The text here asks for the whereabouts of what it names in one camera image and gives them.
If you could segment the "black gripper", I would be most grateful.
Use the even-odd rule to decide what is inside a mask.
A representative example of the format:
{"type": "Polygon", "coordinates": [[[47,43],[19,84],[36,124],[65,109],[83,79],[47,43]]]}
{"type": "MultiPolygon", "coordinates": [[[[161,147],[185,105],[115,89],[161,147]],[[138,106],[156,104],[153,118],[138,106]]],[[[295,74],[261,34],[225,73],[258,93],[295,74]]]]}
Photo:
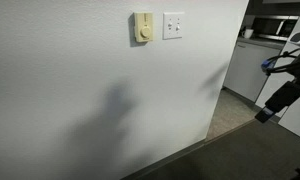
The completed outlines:
{"type": "Polygon", "coordinates": [[[258,112],[255,118],[265,123],[273,115],[274,112],[280,112],[284,107],[290,106],[300,97],[300,85],[291,81],[283,84],[265,103],[267,108],[258,112]]]}

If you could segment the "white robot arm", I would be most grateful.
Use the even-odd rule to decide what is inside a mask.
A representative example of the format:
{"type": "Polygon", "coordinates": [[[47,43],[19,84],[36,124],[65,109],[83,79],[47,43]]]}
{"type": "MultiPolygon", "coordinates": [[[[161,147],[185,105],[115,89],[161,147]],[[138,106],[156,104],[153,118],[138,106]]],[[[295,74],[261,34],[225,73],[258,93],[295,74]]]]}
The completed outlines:
{"type": "Polygon", "coordinates": [[[288,42],[296,45],[297,49],[270,57],[261,64],[261,69],[267,76],[288,73],[294,77],[292,81],[285,82],[275,91],[265,102],[264,108],[255,115],[255,118],[262,123],[300,98],[300,31],[292,34],[288,42]]]}

